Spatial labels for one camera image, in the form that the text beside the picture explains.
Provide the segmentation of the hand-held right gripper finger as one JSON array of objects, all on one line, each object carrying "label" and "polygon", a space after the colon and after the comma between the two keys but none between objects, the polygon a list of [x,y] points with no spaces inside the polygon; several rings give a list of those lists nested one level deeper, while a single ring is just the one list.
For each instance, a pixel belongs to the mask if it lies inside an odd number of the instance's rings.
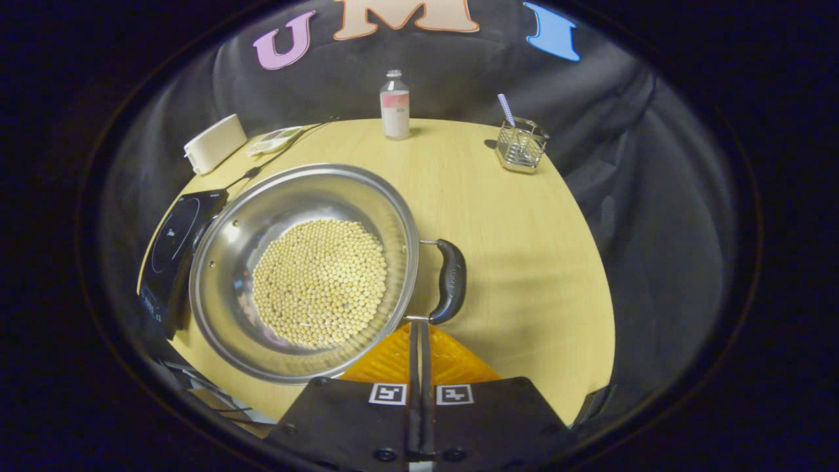
[{"label": "hand-held right gripper finger", "polygon": [[431,329],[420,325],[420,454],[432,472],[529,472],[570,445],[530,379],[432,385]]},{"label": "hand-held right gripper finger", "polygon": [[408,472],[421,448],[421,395],[410,324],[378,344],[362,367],[395,367],[396,379],[312,379],[265,437],[316,472]]}]

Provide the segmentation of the stainless steel pot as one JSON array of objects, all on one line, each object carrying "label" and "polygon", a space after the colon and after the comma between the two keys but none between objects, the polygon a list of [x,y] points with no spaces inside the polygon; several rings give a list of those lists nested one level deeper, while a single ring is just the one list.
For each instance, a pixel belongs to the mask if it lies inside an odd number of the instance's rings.
[{"label": "stainless steel pot", "polygon": [[[256,269],[270,244],[318,219],[358,223],[383,245],[383,299],[359,334],[304,347],[258,319]],[[368,170],[343,164],[302,165],[274,174],[225,206],[195,249],[189,276],[194,321],[225,362],[278,384],[343,374],[408,320],[421,239],[398,191]]]}]

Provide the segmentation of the black induction cooktop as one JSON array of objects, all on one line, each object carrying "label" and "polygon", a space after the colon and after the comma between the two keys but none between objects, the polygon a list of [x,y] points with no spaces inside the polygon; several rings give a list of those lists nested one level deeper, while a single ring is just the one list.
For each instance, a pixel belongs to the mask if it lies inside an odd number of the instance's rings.
[{"label": "black induction cooktop", "polygon": [[183,194],[165,214],[151,241],[139,275],[138,295],[168,340],[187,325],[184,311],[193,256],[228,197],[224,189]]}]

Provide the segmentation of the pile of yellow soybeans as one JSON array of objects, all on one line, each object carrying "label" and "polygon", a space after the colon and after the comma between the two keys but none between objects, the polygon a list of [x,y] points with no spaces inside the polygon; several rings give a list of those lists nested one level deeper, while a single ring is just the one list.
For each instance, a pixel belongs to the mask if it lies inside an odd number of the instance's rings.
[{"label": "pile of yellow soybeans", "polygon": [[309,220],[267,246],[254,272],[254,303],[275,335],[324,349],[370,325],[386,276],[383,245],[362,224]]}]

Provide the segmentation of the clear bottle with pink label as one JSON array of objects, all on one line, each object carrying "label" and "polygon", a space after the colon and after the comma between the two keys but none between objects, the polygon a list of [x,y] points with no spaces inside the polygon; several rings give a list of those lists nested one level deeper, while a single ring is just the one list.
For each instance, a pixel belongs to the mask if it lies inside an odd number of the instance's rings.
[{"label": "clear bottle with pink label", "polygon": [[410,89],[399,69],[390,69],[386,78],[380,90],[383,133],[390,140],[404,140],[410,137]]}]

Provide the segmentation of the white divided bean dish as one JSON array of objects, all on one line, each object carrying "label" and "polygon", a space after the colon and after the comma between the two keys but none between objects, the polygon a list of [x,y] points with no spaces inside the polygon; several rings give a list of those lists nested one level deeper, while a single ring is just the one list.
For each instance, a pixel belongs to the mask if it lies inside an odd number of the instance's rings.
[{"label": "white divided bean dish", "polygon": [[302,126],[282,128],[268,132],[261,140],[254,142],[247,150],[246,155],[257,156],[265,153],[281,151],[293,140],[299,138],[305,129]]}]

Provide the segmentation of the white toaster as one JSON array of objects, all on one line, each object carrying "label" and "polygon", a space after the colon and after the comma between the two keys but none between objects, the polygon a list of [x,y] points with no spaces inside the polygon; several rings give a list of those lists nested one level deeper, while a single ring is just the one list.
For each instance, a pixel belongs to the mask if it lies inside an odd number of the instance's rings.
[{"label": "white toaster", "polygon": [[184,145],[185,158],[198,176],[208,174],[248,142],[234,113],[214,123]]}]

